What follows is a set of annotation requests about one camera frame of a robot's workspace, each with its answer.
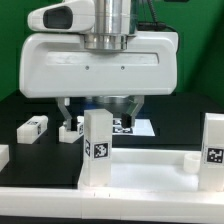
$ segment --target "white platform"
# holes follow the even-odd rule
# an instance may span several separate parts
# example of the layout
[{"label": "white platform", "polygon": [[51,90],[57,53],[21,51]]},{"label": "white platform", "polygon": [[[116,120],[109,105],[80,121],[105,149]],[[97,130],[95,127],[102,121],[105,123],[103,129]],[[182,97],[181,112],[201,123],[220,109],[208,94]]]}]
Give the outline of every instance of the white platform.
[{"label": "white platform", "polygon": [[223,224],[224,193],[197,191],[185,153],[113,149],[108,187],[0,188],[0,215]]}]

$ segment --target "white cube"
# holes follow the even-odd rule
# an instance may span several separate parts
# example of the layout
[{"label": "white cube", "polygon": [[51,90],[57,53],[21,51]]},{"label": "white cube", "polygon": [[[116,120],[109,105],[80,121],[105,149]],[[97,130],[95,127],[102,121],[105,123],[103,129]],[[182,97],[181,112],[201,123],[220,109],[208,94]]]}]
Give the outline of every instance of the white cube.
[{"label": "white cube", "polygon": [[17,142],[33,144],[46,130],[48,118],[34,116],[17,129]]},{"label": "white cube", "polygon": [[223,191],[224,185],[224,115],[206,114],[199,190]]},{"label": "white cube", "polygon": [[74,143],[84,134],[84,117],[78,116],[77,131],[67,131],[64,126],[59,128],[59,142]]},{"label": "white cube", "polygon": [[111,178],[113,115],[105,109],[84,114],[84,183],[104,186]]}]

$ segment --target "white panel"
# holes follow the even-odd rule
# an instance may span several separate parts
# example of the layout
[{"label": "white panel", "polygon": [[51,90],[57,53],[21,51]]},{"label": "white panel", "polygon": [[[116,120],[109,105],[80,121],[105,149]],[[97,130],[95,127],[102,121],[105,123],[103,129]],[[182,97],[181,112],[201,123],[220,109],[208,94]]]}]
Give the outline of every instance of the white panel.
[{"label": "white panel", "polygon": [[145,33],[128,38],[127,50],[107,54],[85,50],[81,35],[35,34],[23,47],[20,90],[27,97],[170,94],[177,34]]}]

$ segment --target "robotic arm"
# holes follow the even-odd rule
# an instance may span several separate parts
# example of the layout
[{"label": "robotic arm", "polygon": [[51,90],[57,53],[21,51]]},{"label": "robotic arm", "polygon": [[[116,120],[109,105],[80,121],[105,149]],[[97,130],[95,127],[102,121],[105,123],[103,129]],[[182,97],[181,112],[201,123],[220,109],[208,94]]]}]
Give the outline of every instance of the robotic arm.
[{"label": "robotic arm", "polygon": [[178,45],[174,32],[137,31],[137,9],[138,0],[65,0],[31,12],[32,30],[60,34],[28,38],[21,58],[21,92],[57,98],[67,131],[73,130],[74,120],[65,98],[131,95],[122,126],[134,126],[144,95],[175,89]]}]

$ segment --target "black table surface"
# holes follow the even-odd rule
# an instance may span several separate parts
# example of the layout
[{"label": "black table surface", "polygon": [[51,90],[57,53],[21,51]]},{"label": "black table surface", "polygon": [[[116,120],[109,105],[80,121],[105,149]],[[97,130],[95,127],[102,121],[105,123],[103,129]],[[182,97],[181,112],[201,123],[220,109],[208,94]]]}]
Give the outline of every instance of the black table surface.
[{"label": "black table surface", "polygon": [[[70,112],[106,108],[118,118],[127,105],[102,105],[73,98]],[[146,96],[139,119],[150,119],[155,137],[113,136],[113,147],[200,150],[205,113],[223,113],[210,98],[193,93]],[[48,130],[32,145],[17,144],[16,129],[32,116],[48,116]],[[63,116],[55,99],[27,99],[15,92],[0,102],[0,144],[9,145],[10,162],[0,172],[0,186],[76,189],[83,162],[83,138],[60,143]],[[118,223],[137,223],[116,221]],[[109,220],[0,217],[0,223],[114,223]]]}]

